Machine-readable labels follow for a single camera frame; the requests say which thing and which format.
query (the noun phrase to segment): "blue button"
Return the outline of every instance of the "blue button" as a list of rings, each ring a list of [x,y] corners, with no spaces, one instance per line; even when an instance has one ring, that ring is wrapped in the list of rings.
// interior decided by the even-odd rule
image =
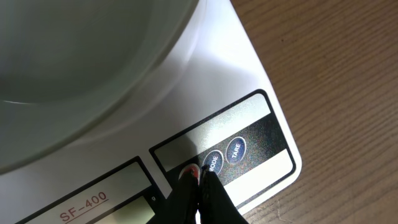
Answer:
[[[211,151],[209,154],[207,154],[205,160],[203,161],[203,165],[209,165],[209,170],[215,172],[216,174],[220,173],[221,169],[223,168],[223,163],[223,153],[219,150]]]
[[[229,142],[226,148],[226,161],[231,165],[235,165],[241,162],[245,153],[246,141],[242,137],[236,137]]]

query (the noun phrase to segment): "tare button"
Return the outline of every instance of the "tare button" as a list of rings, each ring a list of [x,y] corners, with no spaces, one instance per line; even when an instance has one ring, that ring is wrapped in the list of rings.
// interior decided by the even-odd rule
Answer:
[[[232,139],[225,151],[226,161],[235,165],[239,163],[246,153],[246,142],[242,137]]]

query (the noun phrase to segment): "digital kitchen scale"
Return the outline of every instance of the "digital kitchen scale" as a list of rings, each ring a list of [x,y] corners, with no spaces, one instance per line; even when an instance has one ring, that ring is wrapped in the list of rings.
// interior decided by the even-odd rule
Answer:
[[[0,176],[0,223],[145,223],[181,174],[208,164],[244,214],[302,161],[231,3],[199,1],[182,36],[110,117]]]

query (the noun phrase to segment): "wood grain surface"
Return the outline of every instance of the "wood grain surface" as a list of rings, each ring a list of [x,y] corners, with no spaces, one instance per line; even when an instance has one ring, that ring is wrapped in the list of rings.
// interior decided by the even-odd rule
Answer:
[[[398,223],[398,1],[232,0],[303,160],[250,223]]]

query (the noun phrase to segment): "round button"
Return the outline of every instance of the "round button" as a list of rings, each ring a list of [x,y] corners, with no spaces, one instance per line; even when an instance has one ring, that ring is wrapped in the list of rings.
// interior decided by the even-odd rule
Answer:
[[[219,150],[211,151],[203,161],[203,165],[209,165],[209,170],[215,172],[217,175],[221,172],[223,163],[223,153]]]
[[[186,172],[193,172],[193,176],[196,177],[198,179],[198,183],[199,183],[199,179],[200,179],[200,168],[198,165],[196,164],[189,164],[186,165],[180,172],[180,175],[178,177],[178,179],[180,179],[182,177],[182,175]]]
[[[232,139],[225,151],[227,163],[235,165],[243,159],[246,153],[246,141],[242,137]]]

